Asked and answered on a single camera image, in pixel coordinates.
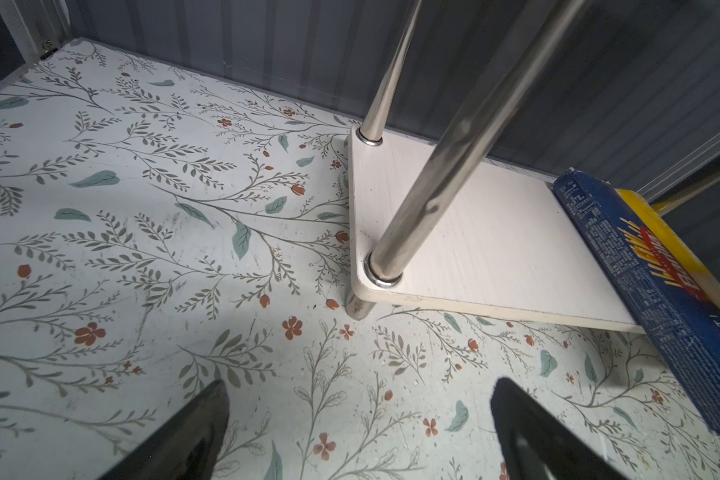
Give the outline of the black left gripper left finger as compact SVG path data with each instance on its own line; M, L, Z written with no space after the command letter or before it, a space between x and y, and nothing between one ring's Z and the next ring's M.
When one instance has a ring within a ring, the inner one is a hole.
M109 469L104 479L209 479L229 422L225 384L215 380Z

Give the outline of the blue Barilla spaghetti box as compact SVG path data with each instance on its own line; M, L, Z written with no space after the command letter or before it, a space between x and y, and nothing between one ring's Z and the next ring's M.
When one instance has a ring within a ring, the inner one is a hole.
M609 184L570 170L552 191L707 426L720 435L720 309Z

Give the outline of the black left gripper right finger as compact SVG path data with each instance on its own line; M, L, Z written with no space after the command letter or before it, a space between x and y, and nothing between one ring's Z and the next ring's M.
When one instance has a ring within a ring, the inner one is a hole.
M490 406L511 480L624 477L513 380L496 382Z

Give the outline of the yellow Pastatime bag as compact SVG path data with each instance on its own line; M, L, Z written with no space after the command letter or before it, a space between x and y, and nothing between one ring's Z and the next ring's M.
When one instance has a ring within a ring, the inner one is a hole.
M616 192L679 261L706 296L720 309L720 282L662 218L662 213L669 209L669 203L664 202L652 206L634 191L617 189Z

